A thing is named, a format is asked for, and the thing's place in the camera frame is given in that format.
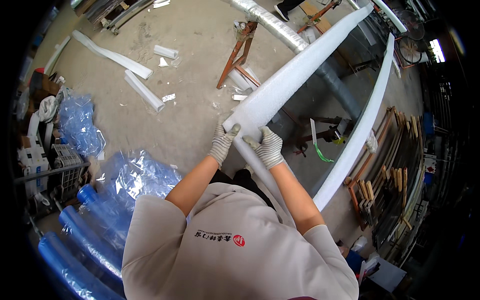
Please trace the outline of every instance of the red circular logo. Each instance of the red circular logo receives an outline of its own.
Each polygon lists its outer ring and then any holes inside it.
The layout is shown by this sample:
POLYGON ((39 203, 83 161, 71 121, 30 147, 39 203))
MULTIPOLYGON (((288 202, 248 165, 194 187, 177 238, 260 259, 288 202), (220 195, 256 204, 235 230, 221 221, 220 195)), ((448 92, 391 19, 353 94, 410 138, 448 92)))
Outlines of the red circular logo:
POLYGON ((239 247, 243 247, 245 246, 245 240, 243 239, 243 236, 241 235, 236 235, 233 237, 233 242, 235 243, 235 245, 239 246, 239 247))

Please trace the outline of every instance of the worker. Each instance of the worker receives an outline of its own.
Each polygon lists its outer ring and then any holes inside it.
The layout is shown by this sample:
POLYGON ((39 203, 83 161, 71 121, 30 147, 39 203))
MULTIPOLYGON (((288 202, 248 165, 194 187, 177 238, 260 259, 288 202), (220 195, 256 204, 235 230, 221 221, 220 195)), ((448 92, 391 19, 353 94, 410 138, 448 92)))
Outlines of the worker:
POLYGON ((276 12, 285 20, 290 21, 288 12, 299 6, 305 0, 283 0, 281 3, 274 5, 276 12))
POLYGON ((259 128, 261 144, 243 141, 275 179, 296 228, 255 192, 212 182, 240 131, 235 124, 224 132, 228 116, 219 118, 207 156, 165 199, 136 200, 121 271, 127 299, 356 300, 353 271, 268 127, 259 128))

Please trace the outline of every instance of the striped work glove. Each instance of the striped work glove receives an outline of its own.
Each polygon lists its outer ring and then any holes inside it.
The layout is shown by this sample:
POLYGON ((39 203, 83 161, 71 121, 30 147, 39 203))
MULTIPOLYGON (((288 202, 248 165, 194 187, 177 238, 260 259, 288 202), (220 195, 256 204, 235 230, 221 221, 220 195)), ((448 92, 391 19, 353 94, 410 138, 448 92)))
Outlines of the striped work glove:
POLYGON ((223 122, 225 122, 232 113, 233 111, 229 111, 218 117, 215 133, 213 134, 212 150, 208 152, 208 155, 216 160, 219 168, 222 167, 222 163, 227 157, 228 149, 230 149, 232 145, 233 138, 237 136, 241 128, 240 124, 235 124, 229 132, 225 133, 223 130, 223 122))
POLYGON ((262 143, 259 144, 251 136, 245 135, 242 139, 252 147, 257 156, 263 161, 267 170, 284 161, 280 153, 282 150, 282 139, 273 133, 267 126, 259 127, 262 132, 262 143))

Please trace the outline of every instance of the gray shirt on floor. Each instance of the gray shirt on floor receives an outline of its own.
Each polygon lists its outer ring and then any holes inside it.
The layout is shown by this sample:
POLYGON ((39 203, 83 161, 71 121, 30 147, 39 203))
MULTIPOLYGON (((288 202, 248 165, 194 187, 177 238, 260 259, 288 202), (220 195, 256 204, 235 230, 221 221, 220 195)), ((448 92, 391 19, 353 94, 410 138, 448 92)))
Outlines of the gray shirt on floor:
POLYGON ((303 236, 255 193, 212 183, 185 216, 155 196, 137 199, 123 254, 129 300, 352 299, 352 270, 326 225, 303 236))

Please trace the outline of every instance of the concrete floor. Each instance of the concrete floor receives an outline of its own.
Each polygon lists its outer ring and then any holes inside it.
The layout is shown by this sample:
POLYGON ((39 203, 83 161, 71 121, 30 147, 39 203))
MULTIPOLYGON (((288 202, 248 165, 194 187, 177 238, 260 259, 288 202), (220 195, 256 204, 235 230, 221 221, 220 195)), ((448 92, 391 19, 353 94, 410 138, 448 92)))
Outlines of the concrete floor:
MULTIPOLYGON (((258 0, 261 6, 273 11, 277 0, 258 0)), ((319 9, 323 6, 309 0, 319 9)), ((342 3, 335 10, 325 14, 334 24, 352 9, 342 3)), ((297 7, 289 13, 288 25, 297 30, 302 26, 303 11, 297 7)), ((34 68, 43 67, 54 52, 55 44, 60 44, 67 35, 77 29, 89 36, 100 47, 120 53, 154 70, 148 79, 140 80, 159 98, 172 93, 176 99, 166 103, 158 114, 153 113, 142 98, 123 79, 125 68, 111 60, 98 57, 74 38, 65 47, 54 71, 65 77, 66 85, 80 94, 91 94, 95 105, 94 124, 106 141, 105 158, 119 150, 144 148, 158 161, 177 165, 183 174, 188 173, 211 148, 213 129, 218 114, 229 111, 237 102, 231 99, 230 79, 226 88, 217 90, 216 84, 225 63, 235 45, 233 20, 245 20, 243 14, 220 0, 172 1, 158 9, 147 9, 138 13, 120 29, 118 36, 110 31, 94 31, 84 16, 78 18, 67 5, 61 8, 40 45, 30 73, 34 68), (160 56, 153 54, 154 45, 179 50, 183 59, 178 68, 159 68, 160 56), (180 82, 181 78, 193 78, 194 82, 180 82)), ((368 43, 358 28, 341 45, 348 52, 351 63, 371 59, 368 43)), ((248 56, 248 65, 261 82, 293 58, 293 53, 259 26, 248 56)), ((376 72, 365 70, 344 79, 355 98, 363 106, 376 80, 376 72)), ((287 107, 298 113, 307 110, 315 116, 347 117, 338 102, 322 87, 314 76, 287 103, 287 107)), ((395 105, 406 115, 422 112, 420 79, 415 68, 405 69, 398 79, 393 70, 388 81, 382 107, 374 129, 377 129, 387 107, 395 105)), ((290 120, 282 116, 282 132, 290 120)), ((341 146, 319 141, 326 157, 335 158, 341 146)), ((314 183, 324 175, 328 163, 315 156, 313 147, 306 152, 307 157, 292 153, 293 148, 284 147, 283 154, 295 175, 310 194, 314 183)), ((98 162, 91 158, 93 174, 98 162)), ((232 148, 223 170, 228 175, 242 168, 245 161, 232 148)), ((335 240, 342 239, 350 246, 361 235, 355 219, 351 199, 347 191, 339 188, 330 204, 323 210, 324 218, 335 240)))

